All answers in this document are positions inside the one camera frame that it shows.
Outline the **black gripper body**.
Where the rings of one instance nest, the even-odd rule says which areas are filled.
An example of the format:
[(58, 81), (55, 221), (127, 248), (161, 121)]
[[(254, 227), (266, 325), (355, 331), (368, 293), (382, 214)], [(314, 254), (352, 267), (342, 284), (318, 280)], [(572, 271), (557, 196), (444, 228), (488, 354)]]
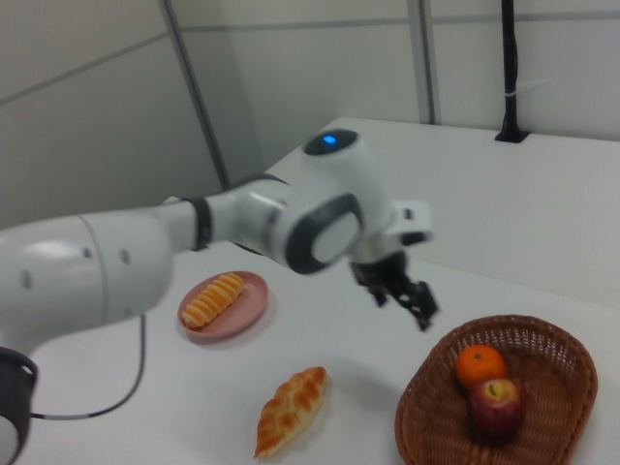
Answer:
[(403, 250), (389, 252), (371, 263), (351, 262), (356, 281), (370, 292), (404, 292), (411, 280), (406, 274), (407, 257)]

